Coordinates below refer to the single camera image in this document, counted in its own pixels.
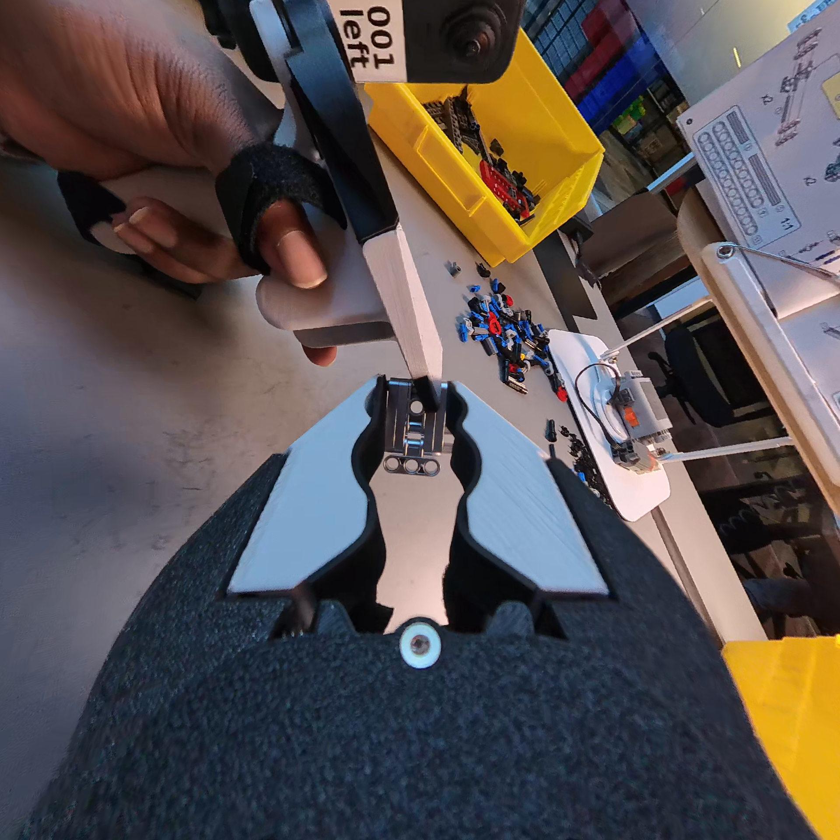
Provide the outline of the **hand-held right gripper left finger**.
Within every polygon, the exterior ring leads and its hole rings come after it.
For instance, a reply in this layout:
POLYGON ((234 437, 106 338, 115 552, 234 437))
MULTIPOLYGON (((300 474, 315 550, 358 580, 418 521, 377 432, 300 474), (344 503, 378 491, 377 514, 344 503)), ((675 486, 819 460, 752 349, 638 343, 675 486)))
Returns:
POLYGON ((368 381, 284 453, 228 595, 331 600, 351 617, 389 617, 376 601, 385 542, 371 489, 385 406, 386 382, 368 381))

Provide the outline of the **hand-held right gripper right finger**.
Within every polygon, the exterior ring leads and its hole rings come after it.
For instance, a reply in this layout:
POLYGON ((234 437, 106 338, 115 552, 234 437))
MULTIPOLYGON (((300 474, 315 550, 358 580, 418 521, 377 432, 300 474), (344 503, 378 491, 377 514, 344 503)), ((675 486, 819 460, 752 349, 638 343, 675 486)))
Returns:
POLYGON ((545 452, 462 384, 448 384, 450 465, 462 493, 444 573, 447 617, 492 617, 505 602, 532 617, 610 589, 545 452))

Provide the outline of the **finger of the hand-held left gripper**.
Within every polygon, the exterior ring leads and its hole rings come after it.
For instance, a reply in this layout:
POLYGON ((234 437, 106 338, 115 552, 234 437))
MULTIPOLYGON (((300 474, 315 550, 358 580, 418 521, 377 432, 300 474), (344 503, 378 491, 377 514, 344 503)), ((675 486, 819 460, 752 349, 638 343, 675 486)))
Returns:
POLYGON ((409 374, 441 385, 443 346, 403 226, 372 237, 362 253, 409 374))
POLYGON ((263 318, 313 349, 394 341, 393 327, 361 250, 331 253, 327 262, 328 278, 312 289, 263 276, 256 288, 263 318))

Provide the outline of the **grey brick beam assembly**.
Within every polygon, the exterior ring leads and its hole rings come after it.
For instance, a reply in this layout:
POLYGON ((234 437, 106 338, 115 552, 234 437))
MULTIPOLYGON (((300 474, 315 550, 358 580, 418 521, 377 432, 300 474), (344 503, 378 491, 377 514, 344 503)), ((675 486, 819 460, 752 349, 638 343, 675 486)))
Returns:
POLYGON ((399 476, 435 477, 440 458, 451 452, 447 442, 446 409, 448 383, 440 389, 440 404, 427 411, 419 392, 409 380, 391 378, 386 383, 383 467, 399 476))

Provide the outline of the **grey desk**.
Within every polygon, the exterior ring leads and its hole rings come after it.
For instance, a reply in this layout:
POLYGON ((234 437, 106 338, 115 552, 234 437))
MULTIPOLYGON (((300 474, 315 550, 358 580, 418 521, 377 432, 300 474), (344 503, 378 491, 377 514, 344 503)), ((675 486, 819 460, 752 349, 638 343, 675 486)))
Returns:
MULTIPOLYGON (((444 346, 445 374, 545 449, 572 429, 543 375, 498 381, 455 319, 475 250, 376 141, 444 346)), ((52 171, 2 162, 2 838, 56 771, 115 638, 163 565, 272 454, 378 373, 392 342, 344 347, 319 369, 259 315, 256 280, 197 301, 79 238, 52 171)), ((669 498, 630 524, 675 579, 684 564, 723 643, 766 638, 683 464, 669 498)), ((445 621, 442 578, 460 496, 432 479, 372 480, 387 632, 445 621)))

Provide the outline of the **person's left hand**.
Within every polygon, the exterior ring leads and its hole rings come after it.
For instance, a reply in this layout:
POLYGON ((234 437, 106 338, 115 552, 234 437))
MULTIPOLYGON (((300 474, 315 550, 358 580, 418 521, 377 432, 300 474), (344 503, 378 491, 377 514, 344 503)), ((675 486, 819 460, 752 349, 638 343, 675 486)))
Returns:
MULTIPOLYGON (((220 175, 237 153, 273 140, 281 110, 170 2, 2 2, 2 137, 57 171, 110 181, 152 166, 220 175)), ((112 217, 130 253, 174 280, 250 277, 234 242, 147 196, 112 217)), ((266 210, 259 252, 300 289, 328 278, 306 214, 266 210)))

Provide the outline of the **pile of black brick pins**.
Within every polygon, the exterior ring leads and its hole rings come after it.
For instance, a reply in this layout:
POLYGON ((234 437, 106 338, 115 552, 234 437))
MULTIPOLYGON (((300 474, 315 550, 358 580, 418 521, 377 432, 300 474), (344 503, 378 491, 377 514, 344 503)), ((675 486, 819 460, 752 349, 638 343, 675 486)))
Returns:
POLYGON ((558 442, 568 444, 569 454, 572 457, 572 471, 610 509, 617 512, 589 445, 566 426, 557 427, 552 418, 546 421, 544 436, 549 445, 549 456, 552 459, 558 458, 556 451, 558 442))

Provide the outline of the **white paper sheet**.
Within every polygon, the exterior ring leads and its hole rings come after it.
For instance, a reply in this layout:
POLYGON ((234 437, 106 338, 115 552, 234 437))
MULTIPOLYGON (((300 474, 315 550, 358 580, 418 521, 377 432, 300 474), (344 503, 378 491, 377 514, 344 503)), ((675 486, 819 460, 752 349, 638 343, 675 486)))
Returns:
POLYGON ((639 475, 618 466, 610 456, 602 432, 582 407, 574 393, 574 378, 588 364, 606 362, 620 372, 617 351, 609 350, 595 336, 578 332, 551 330, 549 350, 569 395, 568 403, 580 429, 581 438, 589 445, 602 473, 617 514, 627 522, 635 522, 669 498, 669 479, 665 473, 665 458, 670 454, 671 440, 665 445, 666 455, 660 458, 660 468, 652 474, 639 475))

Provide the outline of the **pile of blue brick pieces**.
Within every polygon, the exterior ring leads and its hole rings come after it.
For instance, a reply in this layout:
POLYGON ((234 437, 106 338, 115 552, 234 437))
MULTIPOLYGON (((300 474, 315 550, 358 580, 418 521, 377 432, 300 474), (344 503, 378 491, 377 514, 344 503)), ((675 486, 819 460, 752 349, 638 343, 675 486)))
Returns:
POLYGON ((541 371, 552 393, 568 402, 564 379, 550 352, 548 330, 533 320, 530 310, 516 307, 507 288, 482 262, 476 263, 476 272, 487 281, 487 288, 478 283, 468 287, 467 309, 456 322, 459 341, 480 345, 497 362, 500 382, 514 392, 526 395, 529 373, 541 371))

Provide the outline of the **grey orange toy motor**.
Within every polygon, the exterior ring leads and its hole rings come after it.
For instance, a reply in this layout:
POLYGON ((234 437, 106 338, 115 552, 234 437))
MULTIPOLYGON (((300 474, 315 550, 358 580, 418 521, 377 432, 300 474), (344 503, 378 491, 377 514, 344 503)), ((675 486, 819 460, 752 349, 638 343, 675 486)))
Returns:
POLYGON ((574 393, 602 432, 614 463, 639 475, 659 470, 673 424, 650 378, 595 362, 575 376, 574 393))

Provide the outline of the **heap of black red parts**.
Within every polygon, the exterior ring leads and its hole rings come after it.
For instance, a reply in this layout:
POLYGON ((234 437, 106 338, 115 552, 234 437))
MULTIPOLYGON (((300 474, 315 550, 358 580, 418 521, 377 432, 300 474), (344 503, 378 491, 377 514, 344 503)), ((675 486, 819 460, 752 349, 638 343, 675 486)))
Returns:
POLYGON ((499 141, 487 142, 469 103, 469 88, 463 87, 456 97, 427 101, 423 107, 460 153, 468 148, 479 156, 481 180, 518 226, 531 221, 541 197, 528 188, 524 174, 509 167, 499 141))

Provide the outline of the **small yellow parts bin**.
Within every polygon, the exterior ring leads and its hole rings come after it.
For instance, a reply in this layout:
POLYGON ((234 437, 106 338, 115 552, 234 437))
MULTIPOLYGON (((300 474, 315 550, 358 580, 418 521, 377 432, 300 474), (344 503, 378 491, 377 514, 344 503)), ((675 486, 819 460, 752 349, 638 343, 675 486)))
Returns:
POLYGON ((469 86, 487 140, 540 196, 535 219, 518 225, 424 108, 457 95, 463 83, 370 83, 368 119, 440 210, 491 267, 514 262, 579 213, 592 192, 604 148, 523 29, 500 79, 469 86))

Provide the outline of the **stack of coloured crates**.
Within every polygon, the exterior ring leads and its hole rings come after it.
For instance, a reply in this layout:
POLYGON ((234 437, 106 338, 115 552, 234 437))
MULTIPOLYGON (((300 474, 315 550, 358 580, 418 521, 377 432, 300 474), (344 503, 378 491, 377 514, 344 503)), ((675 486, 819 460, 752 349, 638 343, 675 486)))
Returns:
POLYGON ((624 1, 527 1, 521 26, 597 134, 669 76, 624 1))

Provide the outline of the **yellow plastic container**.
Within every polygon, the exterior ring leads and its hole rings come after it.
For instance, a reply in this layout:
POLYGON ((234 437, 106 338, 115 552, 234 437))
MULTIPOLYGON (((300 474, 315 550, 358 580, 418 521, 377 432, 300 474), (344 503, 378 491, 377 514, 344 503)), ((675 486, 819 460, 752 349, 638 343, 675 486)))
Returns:
POLYGON ((839 636, 731 642, 725 658, 759 740, 820 838, 839 838, 839 636))

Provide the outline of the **instruction booklet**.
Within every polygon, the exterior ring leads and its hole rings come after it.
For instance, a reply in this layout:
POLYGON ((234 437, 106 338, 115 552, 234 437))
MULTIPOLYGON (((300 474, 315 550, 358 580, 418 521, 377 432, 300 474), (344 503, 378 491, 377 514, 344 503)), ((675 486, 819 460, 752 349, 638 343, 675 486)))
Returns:
POLYGON ((679 118, 748 256, 775 255, 838 286, 839 9, 803 23, 679 118))

